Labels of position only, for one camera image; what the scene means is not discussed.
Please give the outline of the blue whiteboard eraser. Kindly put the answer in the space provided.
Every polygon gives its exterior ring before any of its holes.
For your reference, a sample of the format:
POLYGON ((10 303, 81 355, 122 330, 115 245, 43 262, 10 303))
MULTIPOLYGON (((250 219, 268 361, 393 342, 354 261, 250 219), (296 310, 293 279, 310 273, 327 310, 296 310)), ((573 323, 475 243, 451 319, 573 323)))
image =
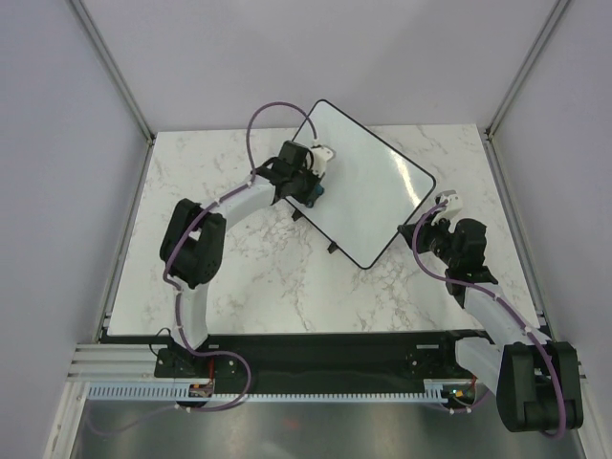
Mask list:
POLYGON ((317 184, 309 194, 305 207, 312 208, 315 205, 316 201, 324 194, 324 192, 324 187, 321 184, 317 184))

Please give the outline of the white whiteboard black frame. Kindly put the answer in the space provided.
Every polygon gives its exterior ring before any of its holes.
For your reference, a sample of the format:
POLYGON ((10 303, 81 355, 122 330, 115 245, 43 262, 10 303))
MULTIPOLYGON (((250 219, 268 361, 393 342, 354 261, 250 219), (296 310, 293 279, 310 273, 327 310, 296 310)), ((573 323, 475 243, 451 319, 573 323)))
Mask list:
POLYGON ((400 149, 326 99, 309 113, 334 158, 312 208, 287 202, 355 265, 368 270, 436 187, 436 179, 400 149))

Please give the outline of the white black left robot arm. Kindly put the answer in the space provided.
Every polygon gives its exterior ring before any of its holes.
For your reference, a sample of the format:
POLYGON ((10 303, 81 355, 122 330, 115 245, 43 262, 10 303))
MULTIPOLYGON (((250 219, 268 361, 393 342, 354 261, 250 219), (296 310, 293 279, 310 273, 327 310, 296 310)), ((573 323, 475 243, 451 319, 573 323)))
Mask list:
POLYGON ((173 289, 174 306, 172 343, 158 354, 157 378, 197 378, 223 358, 241 363, 251 374, 237 353, 199 347, 208 339, 209 284, 222 265, 226 232, 287 197, 312 207, 324 193, 321 181, 333 156, 318 143, 308 147, 286 141, 237 188, 205 206, 187 198, 176 204, 159 250, 163 281, 173 289))

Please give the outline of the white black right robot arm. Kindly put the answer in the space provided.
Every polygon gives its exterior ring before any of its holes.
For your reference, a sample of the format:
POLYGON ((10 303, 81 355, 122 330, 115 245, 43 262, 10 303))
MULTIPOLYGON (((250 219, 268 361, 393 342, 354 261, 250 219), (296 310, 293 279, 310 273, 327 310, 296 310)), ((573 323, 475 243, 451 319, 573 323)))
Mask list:
POLYGON ((510 304, 485 264, 486 226, 470 218, 453 225, 426 216, 400 225, 398 232, 414 256, 431 253, 445 264, 439 280, 487 333, 442 348, 439 369, 449 377, 470 371, 494 395, 502 424, 511 432, 560 437, 582 427, 578 353, 510 304))

